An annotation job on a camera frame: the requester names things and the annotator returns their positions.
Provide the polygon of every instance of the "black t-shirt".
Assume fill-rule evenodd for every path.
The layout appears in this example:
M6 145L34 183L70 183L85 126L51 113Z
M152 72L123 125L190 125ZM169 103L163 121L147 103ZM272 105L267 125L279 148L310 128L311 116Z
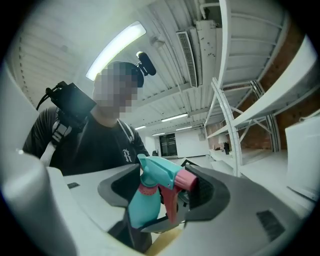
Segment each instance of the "black t-shirt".
M56 107L41 112L32 128L34 140L31 131L23 150L40 158L52 140L52 130L56 120ZM69 134L65 141L57 146L50 166L60 169L66 176L139 163L138 154L146 156L149 154L138 132L130 128L134 134L133 143L130 143L119 123L112 128L105 127L89 115L81 133Z

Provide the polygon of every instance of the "pink nozzle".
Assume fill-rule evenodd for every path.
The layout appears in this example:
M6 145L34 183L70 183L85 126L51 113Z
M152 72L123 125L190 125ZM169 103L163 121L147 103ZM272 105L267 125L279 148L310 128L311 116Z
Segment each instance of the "pink nozzle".
M197 177L185 169L180 170L174 179L174 185L187 191L191 191L196 185L196 182Z

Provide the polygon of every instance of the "ceiling grille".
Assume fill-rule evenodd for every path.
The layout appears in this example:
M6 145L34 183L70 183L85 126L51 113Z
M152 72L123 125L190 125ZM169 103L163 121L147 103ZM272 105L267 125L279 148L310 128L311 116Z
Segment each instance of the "ceiling grille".
M197 73L194 55L191 49L189 36L186 31L176 32L179 42L184 53L184 59L188 68L189 80L192 87L198 87Z

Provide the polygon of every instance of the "man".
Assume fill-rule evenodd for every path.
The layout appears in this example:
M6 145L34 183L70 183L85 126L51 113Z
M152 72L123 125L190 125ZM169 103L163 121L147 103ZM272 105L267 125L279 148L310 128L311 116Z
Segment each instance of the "man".
M118 120L143 82L144 76L134 64L110 63L95 79L92 99L96 106L87 117L85 127L80 133L68 135L57 146L49 166L60 169L66 176L138 163L138 154L149 156L138 132L130 127L132 136L126 124ZM26 153L42 156L52 140L56 119L56 107L39 115L23 147Z

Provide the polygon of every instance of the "spray bottle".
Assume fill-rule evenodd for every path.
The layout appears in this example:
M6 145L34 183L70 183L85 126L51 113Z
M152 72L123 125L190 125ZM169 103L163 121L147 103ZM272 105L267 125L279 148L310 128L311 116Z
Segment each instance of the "spray bottle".
M161 206L161 194L169 220L173 223L177 214L178 193L181 190L191 191L197 177L182 166L159 156L138 154L143 174L140 185L129 206L128 213L133 228L158 218Z

